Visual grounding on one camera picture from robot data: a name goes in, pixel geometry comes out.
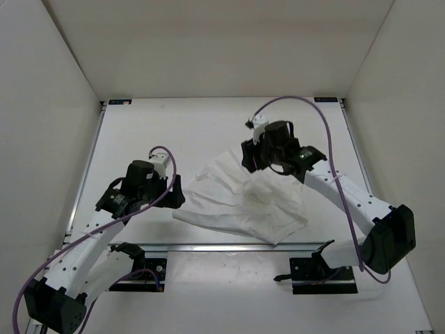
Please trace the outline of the white skirt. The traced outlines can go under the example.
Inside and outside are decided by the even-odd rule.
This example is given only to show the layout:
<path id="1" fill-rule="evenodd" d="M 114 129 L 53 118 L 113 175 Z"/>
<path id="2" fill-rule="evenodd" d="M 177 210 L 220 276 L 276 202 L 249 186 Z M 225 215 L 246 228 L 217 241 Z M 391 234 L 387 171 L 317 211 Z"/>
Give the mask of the white skirt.
<path id="1" fill-rule="evenodd" d="M 230 148 L 208 160 L 184 189 L 173 218 L 208 230 L 278 244 L 308 223 L 302 184 L 270 169 L 249 173 L 241 151 Z"/>

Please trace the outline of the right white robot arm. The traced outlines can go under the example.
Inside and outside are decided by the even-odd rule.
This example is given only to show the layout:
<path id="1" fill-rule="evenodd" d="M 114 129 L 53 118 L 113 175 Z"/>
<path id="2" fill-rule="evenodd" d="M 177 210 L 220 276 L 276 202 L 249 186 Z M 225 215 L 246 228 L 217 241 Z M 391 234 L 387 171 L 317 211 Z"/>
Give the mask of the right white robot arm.
<path id="1" fill-rule="evenodd" d="M 389 273 L 416 246 L 414 214 L 394 207 L 360 189 L 333 169 L 330 160 L 312 146 L 301 146 L 288 121 L 254 118 L 246 122 L 252 138 L 242 142 L 242 165 L 250 173 L 279 166 L 277 174 L 293 176 L 317 191 L 352 219 L 364 235 L 349 242 L 325 242 L 312 253 L 311 269 L 329 278 L 340 267 L 363 264 L 366 271 Z"/>

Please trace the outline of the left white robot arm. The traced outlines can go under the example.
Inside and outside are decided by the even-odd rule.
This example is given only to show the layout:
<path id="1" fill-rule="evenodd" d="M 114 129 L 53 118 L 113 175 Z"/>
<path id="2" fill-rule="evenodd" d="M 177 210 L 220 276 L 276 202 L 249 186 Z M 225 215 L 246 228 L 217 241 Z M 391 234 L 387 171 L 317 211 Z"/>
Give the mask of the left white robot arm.
<path id="1" fill-rule="evenodd" d="M 184 204 L 181 177 L 176 172 L 167 177 L 168 166 L 177 166 L 171 155 L 151 153 L 147 161 L 132 161 L 126 175 L 109 184 L 95 210 L 109 213 L 112 221 L 87 223 L 81 237 L 49 259 L 43 277 L 25 284 L 22 297 L 32 319 L 57 333 L 75 333 L 102 292 L 125 276 L 149 270 L 140 246 L 110 242 L 133 216 Z"/>

